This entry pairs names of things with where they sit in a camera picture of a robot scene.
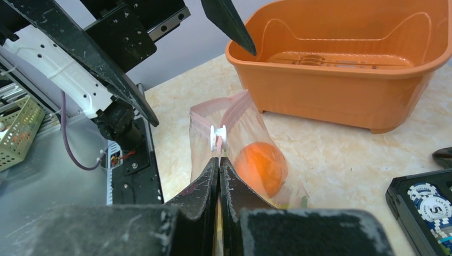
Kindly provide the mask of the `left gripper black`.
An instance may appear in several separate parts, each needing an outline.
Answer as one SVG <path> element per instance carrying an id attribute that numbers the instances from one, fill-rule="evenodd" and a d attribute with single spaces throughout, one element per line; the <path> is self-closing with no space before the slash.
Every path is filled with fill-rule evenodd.
<path id="1" fill-rule="evenodd" d="M 190 16 L 180 0 L 85 0 L 96 21 L 85 31 L 56 1 L 5 1 L 69 55 L 112 85 L 154 127 L 159 120 L 125 74 L 157 51 L 156 42 Z M 257 51 L 231 0 L 201 0 L 209 21 L 253 56 Z"/>

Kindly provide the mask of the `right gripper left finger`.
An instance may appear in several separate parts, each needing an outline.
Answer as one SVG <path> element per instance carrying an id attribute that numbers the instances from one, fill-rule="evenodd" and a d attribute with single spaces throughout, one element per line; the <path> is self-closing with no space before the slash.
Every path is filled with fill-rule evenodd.
<path id="1" fill-rule="evenodd" d="M 24 255 L 213 255 L 219 160 L 168 202 L 63 206 L 36 223 Z"/>

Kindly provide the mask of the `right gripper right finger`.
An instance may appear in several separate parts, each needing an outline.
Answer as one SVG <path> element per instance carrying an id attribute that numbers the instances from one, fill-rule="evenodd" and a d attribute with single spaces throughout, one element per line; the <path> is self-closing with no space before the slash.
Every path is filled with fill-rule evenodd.
<path id="1" fill-rule="evenodd" d="M 278 209 L 219 164 L 224 255 L 393 255 L 380 222 L 357 209 Z"/>

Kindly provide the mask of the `orange fruit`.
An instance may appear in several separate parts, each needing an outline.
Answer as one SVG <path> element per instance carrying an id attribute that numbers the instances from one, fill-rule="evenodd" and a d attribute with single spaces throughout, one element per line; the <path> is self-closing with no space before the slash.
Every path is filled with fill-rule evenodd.
<path id="1" fill-rule="evenodd" d="M 233 167 L 249 187 L 267 198 L 280 192 L 288 175 L 285 156 L 276 146 L 266 142 L 253 142 L 244 147 Z"/>

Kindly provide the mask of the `clear zip top bag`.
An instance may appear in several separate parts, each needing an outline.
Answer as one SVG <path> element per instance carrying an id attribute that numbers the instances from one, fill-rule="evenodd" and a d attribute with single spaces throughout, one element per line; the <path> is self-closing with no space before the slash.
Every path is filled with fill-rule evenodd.
<path id="1" fill-rule="evenodd" d="M 210 158 L 227 157 L 237 176 L 270 204 L 308 207 L 308 192 L 247 90 L 192 106 L 189 117 L 191 181 Z"/>

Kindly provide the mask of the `orange plastic basket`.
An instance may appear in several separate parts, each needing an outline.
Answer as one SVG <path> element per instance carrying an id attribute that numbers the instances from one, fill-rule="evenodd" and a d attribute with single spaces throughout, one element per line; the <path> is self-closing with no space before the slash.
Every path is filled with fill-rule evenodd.
<path id="1" fill-rule="evenodd" d="M 451 1 L 276 1 L 225 56 L 259 111 L 385 133 L 451 57 Z"/>

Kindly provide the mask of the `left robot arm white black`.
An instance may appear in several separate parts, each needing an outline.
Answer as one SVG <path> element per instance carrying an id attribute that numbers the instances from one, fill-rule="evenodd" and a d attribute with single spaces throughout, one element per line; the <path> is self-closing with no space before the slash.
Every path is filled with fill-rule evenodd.
<path id="1" fill-rule="evenodd" d="M 94 22 L 81 28 L 56 1 L 1 1 L 1 46 L 58 86 L 123 149 L 142 143 L 138 111 L 159 120 L 127 72 L 190 16 L 184 1 L 83 1 Z"/>

